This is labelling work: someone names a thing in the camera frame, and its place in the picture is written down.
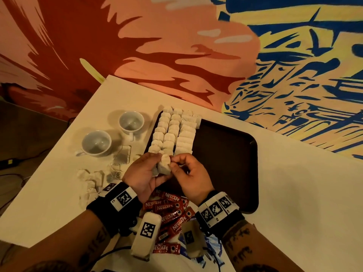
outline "mural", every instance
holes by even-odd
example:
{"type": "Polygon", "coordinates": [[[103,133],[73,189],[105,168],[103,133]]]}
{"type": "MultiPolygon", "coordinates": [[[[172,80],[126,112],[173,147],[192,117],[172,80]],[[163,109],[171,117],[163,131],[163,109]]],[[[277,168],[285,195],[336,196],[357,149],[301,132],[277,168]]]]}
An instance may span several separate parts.
{"type": "Polygon", "coordinates": [[[363,0],[0,0],[0,18],[5,101],[67,120],[112,74],[363,159],[363,0]]]}

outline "person's right hand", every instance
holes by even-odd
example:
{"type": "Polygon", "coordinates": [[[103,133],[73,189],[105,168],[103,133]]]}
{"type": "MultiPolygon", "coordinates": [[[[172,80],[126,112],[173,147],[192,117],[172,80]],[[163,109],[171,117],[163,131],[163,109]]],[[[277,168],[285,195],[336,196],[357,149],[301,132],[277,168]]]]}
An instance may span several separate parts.
{"type": "Polygon", "coordinates": [[[214,187],[204,166],[191,154],[176,155],[171,159],[170,169],[178,180],[184,195],[199,206],[214,187]],[[186,174],[178,164],[186,164],[190,170],[186,174]]]}

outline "tabletop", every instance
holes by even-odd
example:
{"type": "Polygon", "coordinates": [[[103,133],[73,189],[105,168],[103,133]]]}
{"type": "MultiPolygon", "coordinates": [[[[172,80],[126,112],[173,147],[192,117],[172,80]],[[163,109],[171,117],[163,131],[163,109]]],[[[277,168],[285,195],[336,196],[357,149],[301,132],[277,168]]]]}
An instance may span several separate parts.
{"type": "Polygon", "coordinates": [[[363,266],[363,164],[143,86],[108,76],[0,218],[0,239],[30,247],[82,212],[79,169],[103,170],[112,155],[76,157],[85,134],[107,131],[113,145],[142,154],[164,105],[251,134],[258,145],[259,206],[246,215],[305,271],[363,266]],[[118,126],[126,110],[145,117],[134,142],[118,126]]]}

